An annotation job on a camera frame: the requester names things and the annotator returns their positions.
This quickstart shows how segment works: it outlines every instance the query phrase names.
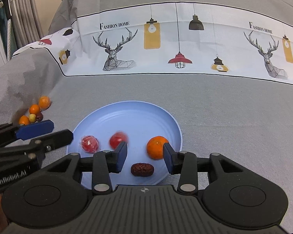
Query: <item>dark red fruit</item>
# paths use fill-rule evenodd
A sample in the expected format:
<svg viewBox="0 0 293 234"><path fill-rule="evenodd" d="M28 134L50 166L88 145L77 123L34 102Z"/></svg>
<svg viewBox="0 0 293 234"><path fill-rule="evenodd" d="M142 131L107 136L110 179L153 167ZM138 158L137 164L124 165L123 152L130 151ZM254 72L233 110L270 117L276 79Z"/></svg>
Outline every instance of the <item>dark red fruit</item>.
<svg viewBox="0 0 293 234"><path fill-rule="evenodd" d="M154 173L153 165L149 163L135 163L130 169L133 176L149 177Z"/></svg>
<svg viewBox="0 0 293 234"><path fill-rule="evenodd" d="M93 135L84 136L81 139L80 145L87 153L96 153L99 151L99 142Z"/></svg>
<svg viewBox="0 0 293 234"><path fill-rule="evenodd" d="M36 114L36 121L42 121L42 119L43 119L42 113L37 113Z"/></svg>
<svg viewBox="0 0 293 234"><path fill-rule="evenodd" d="M112 149L116 149L121 142L128 143L128 136L124 132L116 132L110 138L110 146Z"/></svg>

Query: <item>orange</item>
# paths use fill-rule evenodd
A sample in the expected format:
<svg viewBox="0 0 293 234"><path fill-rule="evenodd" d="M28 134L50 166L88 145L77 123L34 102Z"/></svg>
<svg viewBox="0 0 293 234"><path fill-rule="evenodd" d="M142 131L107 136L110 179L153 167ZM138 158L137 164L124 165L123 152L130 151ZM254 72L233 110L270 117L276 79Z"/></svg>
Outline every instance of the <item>orange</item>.
<svg viewBox="0 0 293 234"><path fill-rule="evenodd" d="M31 107L30 107L30 109L29 109L29 113L30 114L34 114L34 115L36 115L37 113L39 113L40 112L40 107L39 107L39 105L32 105Z"/></svg>
<svg viewBox="0 0 293 234"><path fill-rule="evenodd" d="M48 109L49 106L51 105L51 100L49 97L47 96L42 96L39 99L39 103L38 103L39 107L43 110Z"/></svg>
<svg viewBox="0 0 293 234"><path fill-rule="evenodd" d="M156 136L151 138L146 146L149 157L155 160L162 159L164 143L168 143L165 137Z"/></svg>
<svg viewBox="0 0 293 234"><path fill-rule="evenodd" d="M19 124L24 124L24 125L29 125L30 124L28 117L25 116L25 115L23 115L22 117L20 117L18 123Z"/></svg>

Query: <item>blue plate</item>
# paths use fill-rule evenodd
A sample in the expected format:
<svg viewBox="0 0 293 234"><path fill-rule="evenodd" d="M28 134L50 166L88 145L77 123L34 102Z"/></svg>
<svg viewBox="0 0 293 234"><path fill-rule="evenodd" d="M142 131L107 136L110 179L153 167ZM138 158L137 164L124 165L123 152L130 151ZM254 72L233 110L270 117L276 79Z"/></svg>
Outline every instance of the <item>blue plate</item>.
<svg viewBox="0 0 293 234"><path fill-rule="evenodd" d="M116 185L155 185L168 175L164 160L153 160L146 153L146 144L152 137L163 136L175 151L182 149L180 127L169 112L147 102L123 101L101 107L85 117L74 129L74 140L67 146L66 153L78 152L81 157L92 156L80 146L80 140L85 135L96 137L100 150L111 150L109 139L117 131L125 132L129 142L121 173L110 173L113 189ZM133 176L130 168L135 163L153 165L153 175ZM91 173L83 173L81 184L91 189Z"/></svg>

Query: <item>yellow lamp illustration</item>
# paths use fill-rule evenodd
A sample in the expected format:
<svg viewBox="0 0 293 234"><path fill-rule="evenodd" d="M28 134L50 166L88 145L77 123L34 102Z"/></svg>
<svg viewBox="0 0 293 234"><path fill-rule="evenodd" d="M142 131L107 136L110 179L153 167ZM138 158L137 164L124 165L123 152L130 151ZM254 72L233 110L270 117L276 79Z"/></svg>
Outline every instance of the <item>yellow lamp illustration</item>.
<svg viewBox="0 0 293 234"><path fill-rule="evenodd" d="M214 60L214 64L211 65L212 70L217 70L219 72L228 72L229 68L222 63L222 60L220 60L217 56L217 58Z"/></svg>
<svg viewBox="0 0 293 234"><path fill-rule="evenodd" d="M62 65L66 65L68 63L68 57L71 55L69 50L61 50L59 53L59 60Z"/></svg>
<svg viewBox="0 0 293 234"><path fill-rule="evenodd" d="M293 63L293 55L292 55L292 49L291 49L291 42L287 38L286 35L282 38L282 44L283 44L283 50L285 55L285 60L287 62Z"/></svg>
<svg viewBox="0 0 293 234"><path fill-rule="evenodd" d="M156 49L161 47L160 24L150 19L144 25L144 49Z"/></svg>

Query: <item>red tomato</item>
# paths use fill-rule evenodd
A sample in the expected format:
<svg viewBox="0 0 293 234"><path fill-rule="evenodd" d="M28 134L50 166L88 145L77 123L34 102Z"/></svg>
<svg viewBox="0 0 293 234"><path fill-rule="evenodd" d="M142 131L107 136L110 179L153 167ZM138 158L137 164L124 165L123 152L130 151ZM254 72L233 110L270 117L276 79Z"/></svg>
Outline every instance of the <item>red tomato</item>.
<svg viewBox="0 0 293 234"><path fill-rule="evenodd" d="M81 147L87 153L96 153L99 151L99 142L93 135L86 135L81 139Z"/></svg>
<svg viewBox="0 0 293 234"><path fill-rule="evenodd" d="M128 143L128 137L124 132L116 132L110 138L110 146L112 149L116 149L121 142Z"/></svg>

